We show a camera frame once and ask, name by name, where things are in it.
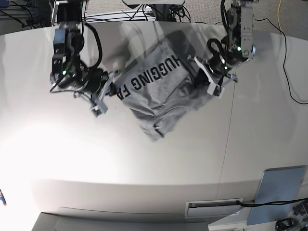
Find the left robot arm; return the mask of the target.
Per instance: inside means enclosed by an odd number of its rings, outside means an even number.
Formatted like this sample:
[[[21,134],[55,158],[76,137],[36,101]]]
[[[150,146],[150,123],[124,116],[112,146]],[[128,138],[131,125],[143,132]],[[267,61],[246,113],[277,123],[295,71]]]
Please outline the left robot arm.
[[[238,82],[231,70],[253,59],[256,48],[253,45],[253,3],[254,0],[233,0],[229,9],[225,1],[220,4],[223,27],[227,35],[218,40],[210,38],[206,47],[212,54],[210,59],[187,56],[198,67],[201,82],[207,86],[207,94],[221,97],[225,85]]]

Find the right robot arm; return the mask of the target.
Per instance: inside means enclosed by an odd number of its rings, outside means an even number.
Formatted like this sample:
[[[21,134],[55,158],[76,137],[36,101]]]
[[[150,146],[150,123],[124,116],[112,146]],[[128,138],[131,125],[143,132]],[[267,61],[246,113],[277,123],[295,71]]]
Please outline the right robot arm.
[[[86,21],[86,0],[56,0],[51,16],[57,28],[53,38],[53,57],[50,93],[73,93],[91,105],[95,116],[108,110],[104,103],[106,95],[116,94],[114,78],[119,70],[107,72],[99,67],[103,59],[103,48],[97,30]],[[84,28],[93,33],[98,48],[98,59],[87,66],[80,57],[85,45]]]

